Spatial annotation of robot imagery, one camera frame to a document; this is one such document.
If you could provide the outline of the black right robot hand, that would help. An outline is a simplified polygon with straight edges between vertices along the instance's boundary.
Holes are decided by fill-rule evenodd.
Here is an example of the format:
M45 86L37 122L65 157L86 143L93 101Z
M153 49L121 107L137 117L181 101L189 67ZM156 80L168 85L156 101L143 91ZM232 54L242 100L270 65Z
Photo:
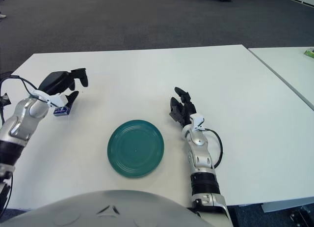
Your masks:
M181 99L179 102L176 98L170 99L169 115L178 122L182 127L191 124L190 116L196 113L196 108L191 102L191 97L188 92L179 87L175 87L175 92Z

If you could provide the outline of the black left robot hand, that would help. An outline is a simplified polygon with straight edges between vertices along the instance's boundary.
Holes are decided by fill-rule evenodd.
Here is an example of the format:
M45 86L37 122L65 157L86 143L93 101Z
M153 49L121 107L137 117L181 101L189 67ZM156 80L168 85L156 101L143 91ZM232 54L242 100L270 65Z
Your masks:
M83 87L88 87L86 68L78 68L70 72L52 72L41 82L38 89L48 95L63 93L67 89L71 90L72 93L66 95L68 103L65 106L69 108L72 106L79 93L75 91L75 79L79 79Z

